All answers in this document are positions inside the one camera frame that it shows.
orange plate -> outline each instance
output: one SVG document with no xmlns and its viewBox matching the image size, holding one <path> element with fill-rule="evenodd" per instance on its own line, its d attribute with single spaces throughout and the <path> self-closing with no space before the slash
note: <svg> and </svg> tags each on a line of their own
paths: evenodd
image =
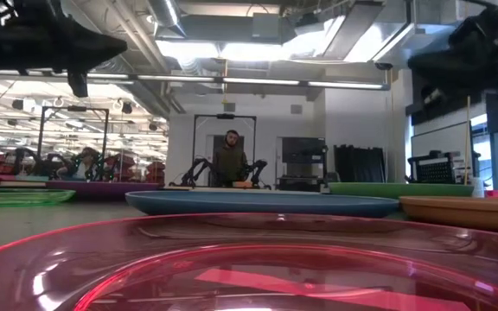
<svg viewBox="0 0 498 311">
<path fill-rule="evenodd" d="M 405 212 L 433 223 L 498 230 L 498 198 L 401 197 Z"/>
</svg>

pink plate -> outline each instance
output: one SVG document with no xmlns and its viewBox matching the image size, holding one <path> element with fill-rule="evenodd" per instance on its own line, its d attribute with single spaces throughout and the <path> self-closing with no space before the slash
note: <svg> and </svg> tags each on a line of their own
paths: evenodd
<svg viewBox="0 0 498 311">
<path fill-rule="evenodd" d="M 498 234 L 382 219 L 122 219 L 0 247 L 0 310 L 498 310 Z"/>
</svg>

